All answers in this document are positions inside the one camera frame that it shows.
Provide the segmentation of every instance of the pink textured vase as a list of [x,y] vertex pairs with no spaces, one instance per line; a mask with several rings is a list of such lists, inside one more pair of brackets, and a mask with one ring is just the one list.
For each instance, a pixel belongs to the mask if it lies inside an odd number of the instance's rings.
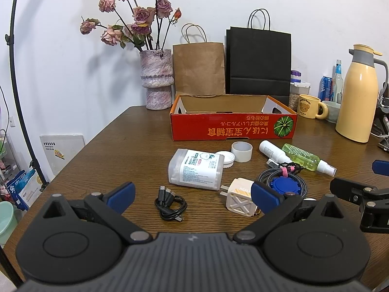
[[172,51],[144,50],[141,56],[142,87],[147,88],[146,108],[164,110],[172,106],[170,86],[174,83]]

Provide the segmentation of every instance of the bear print mug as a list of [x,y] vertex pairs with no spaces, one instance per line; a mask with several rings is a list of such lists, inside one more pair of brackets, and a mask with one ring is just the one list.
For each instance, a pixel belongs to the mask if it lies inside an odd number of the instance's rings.
[[[323,108],[322,114],[318,114],[319,106]],[[297,114],[308,119],[325,119],[328,116],[328,107],[315,96],[300,94]]]

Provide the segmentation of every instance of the red cardboard box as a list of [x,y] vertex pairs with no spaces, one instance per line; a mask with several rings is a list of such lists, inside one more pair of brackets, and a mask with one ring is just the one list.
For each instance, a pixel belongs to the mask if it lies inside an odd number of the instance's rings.
[[292,138],[297,113],[265,95],[177,96],[173,140]]

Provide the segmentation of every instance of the black stand pole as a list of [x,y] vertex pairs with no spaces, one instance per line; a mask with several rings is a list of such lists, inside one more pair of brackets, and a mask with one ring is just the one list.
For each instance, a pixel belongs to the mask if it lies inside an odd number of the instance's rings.
[[38,159],[35,157],[34,150],[32,149],[30,138],[28,137],[28,133],[27,133],[27,129],[26,129],[26,124],[24,123],[22,109],[20,107],[18,86],[16,84],[15,56],[14,56],[14,39],[15,39],[14,28],[15,28],[16,1],[17,0],[14,0],[12,3],[10,34],[9,34],[9,36],[5,35],[5,41],[7,42],[7,45],[9,46],[9,65],[11,68],[11,82],[12,82],[12,89],[14,91],[16,110],[18,112],[20,127],[22,128],[23,136],[24,136],[24,139],[26,141],[26,145],[27,145],[28,151],[29,151],[29,153],[31,155],[31,159],[32,159],[30,162],[30,167],[35,169],[36,172],[38,173],[39,178],[42,182],[41,191],[43,191],[49,183],[46,181],[46,179],[43,175],[43,172],[40,169]]
[[16,272],[12,264],[9,262],[6,254],[4,253],[1,247],[0,247],[0,264],[3,266],[5,273],[8,275],[8,277],[15,285],[15,287],[19,288],[23,284],[23,281],[19,277],[18,273]]

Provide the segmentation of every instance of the paper bag handle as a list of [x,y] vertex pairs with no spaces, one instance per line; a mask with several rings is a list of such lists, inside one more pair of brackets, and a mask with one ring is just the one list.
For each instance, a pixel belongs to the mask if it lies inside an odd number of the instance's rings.
[[265,13],[263,11],[265,11],[269,17],[269,31],[270,31],[270,14],[269,12],[266,10],[266,9],[255,9],[254,11],[251,12],[250,16],[248,17],[248,23],[247,23],[247,28],[248,26],[251,24],[251,28],[252,28],[252,20],[254,19],[254,16],[255,14],[258,12],[258,11],[261,11],[262,14],[263,14],[263,17],[265,18],[265,23],[263,24],[263,29],[265,29],[265,26],[266,26],[266,16],[265,16]]
[[[185,30],[185,34],[186,34],[186,37],[185,37],[183,30],[184,30],[184,27],[187,26],[187,25],[189,25],[189,26],[188,26],[187,29]],[[205,40],[205,42],[207,43],[207,42],[208,42],[208,41],[207,41],[207,35],[205,34],[205,31],[203,30],[203,28],[202,28],[200,25],[196,25],[196,24],[192,24],[192,23],[187,23],[187,24],[185,24],[185,25],[182,27],[182,29],[181,29],[181,34],[182,34],[182,37],[184,38],[184,40],[186,40],[186,42],[187,42],[188,44],[191,43],[190,40],[189,40],[189,36],[188,36],[188,29],[191,28],[192,26],[194,26],[194,27],[196,27],[196,28],[198,29],[198,31],[200,32],[202,38],[203,38],[203,39]]]

